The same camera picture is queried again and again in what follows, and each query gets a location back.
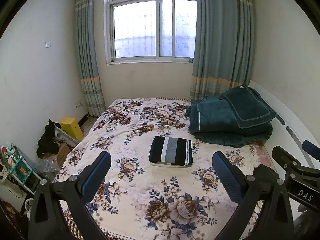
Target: metal screw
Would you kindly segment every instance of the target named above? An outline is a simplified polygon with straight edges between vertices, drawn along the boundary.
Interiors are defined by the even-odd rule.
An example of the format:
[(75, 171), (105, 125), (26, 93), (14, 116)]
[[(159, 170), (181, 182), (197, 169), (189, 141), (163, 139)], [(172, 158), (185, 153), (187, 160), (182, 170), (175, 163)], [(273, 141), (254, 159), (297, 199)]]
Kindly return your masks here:
[(47, 180), (46, 179), (41, 179), (41, 181), (40, 181), (40, 184), (41, 185), (44, 185), (44, 184), (46, 184), (47, 183)]
[(76, 179), (78, 179), (78, 176), (77, 176), (77, 175), (71, 175), (71, 176), (69, 177), (69, 180), (70, 180), (70, 181), (75, 181)]
[(248, 181), (254, 181), (254, 180), (255, 180), (255, 177), (252, 176), (252, 175), (248, 175), (248, 176), (247, 176), (247, 180), (248, 180)]
[(277, 179), (277, 183), (279, 184), (279, 185), (282, 185), (283, 184), (283, 180), (282, 179)]

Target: folded striped cloth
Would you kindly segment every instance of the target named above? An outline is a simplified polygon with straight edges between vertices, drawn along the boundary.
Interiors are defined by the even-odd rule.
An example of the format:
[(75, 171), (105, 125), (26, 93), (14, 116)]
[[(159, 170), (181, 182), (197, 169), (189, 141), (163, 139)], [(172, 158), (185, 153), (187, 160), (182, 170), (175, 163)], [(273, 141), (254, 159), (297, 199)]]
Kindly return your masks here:
[(155, 136), (150, 147), (149, 161), (161, 165), (190, 166), (193, 163), (191, 141)]

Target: floral blanket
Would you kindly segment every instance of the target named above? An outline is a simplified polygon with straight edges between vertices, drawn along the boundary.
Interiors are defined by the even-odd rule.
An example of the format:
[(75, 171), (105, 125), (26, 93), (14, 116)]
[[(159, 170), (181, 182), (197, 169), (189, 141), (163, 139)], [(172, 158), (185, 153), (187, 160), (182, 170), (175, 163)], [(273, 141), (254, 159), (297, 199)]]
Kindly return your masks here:
[[(112, 166), (94, 199), (86, 204), (109, 239), (212, 240), (237, 207), (212, 168), (212, 154), (222, 151), (244, 174), (252, 174), (259, 165), (257, 148), (235, 149), (195, 139), (184, 116), (189, 105), (182, 100), (116, 100), (68, 155), (56, 181), (79, 174), (103, 150), (111, 154)], [(192, 140), (193, 165), (150, 165), (148, 154), (156, 135)], [(70, 219), (65, 202), (62, 207)], [(252, 229), (260, 207), (243, 237)]]

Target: beige wall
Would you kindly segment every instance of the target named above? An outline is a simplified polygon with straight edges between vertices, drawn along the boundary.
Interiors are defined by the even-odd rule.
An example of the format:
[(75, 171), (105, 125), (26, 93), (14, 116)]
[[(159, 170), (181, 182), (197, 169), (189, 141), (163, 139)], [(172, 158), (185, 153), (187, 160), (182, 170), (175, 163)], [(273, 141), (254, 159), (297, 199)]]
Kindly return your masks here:
[[(31, 164), (48, 119), (79, 121), (87, 110), (73, 43), (75, 0), (28, 0), (0, 39), (0, 144), (15, 143)], [(45, 41), (51, 47), (45, 47)]]
[(119, 98), (189, 98), (192, 64), (126, 63), (107, 65), (104, 0), (94, 0), (94, 36), (99, 76), (106, 106)]
[(294, 0), (254, 0), (252, 79), (281, 100), (320, 142), (320, 36)]

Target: window frame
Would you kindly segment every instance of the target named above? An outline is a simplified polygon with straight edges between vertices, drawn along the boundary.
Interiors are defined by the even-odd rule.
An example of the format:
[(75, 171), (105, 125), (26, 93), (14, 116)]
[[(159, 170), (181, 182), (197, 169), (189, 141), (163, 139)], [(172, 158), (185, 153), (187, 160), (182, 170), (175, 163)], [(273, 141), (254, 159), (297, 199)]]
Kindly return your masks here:
[[(114, 8), (121, 5), (137, 2), (156, 2), (156, 55), (140, 57), (116, 58), (115, 31), (114, 31)], [(106, 59), (107, 64), (128, 63), (128, 62), (183, 62), (188, 63), (189, 57), (175, 57), (175, 0), (172, 0), (172, 56), (160, 56), (160, 0), (106, 0)]]

